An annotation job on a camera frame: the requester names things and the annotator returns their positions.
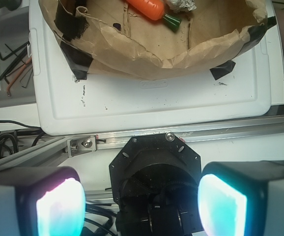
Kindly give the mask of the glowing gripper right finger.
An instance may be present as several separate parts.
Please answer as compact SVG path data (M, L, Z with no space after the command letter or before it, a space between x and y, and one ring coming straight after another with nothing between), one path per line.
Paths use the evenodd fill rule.
M284 160L208 163L198 207L209 236L284 236Z

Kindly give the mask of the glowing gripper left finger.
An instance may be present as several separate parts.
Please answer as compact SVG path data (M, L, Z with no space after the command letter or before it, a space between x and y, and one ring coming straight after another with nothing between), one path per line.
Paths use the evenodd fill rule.
M0 167L0 236L78 236L85 191L71 167Z

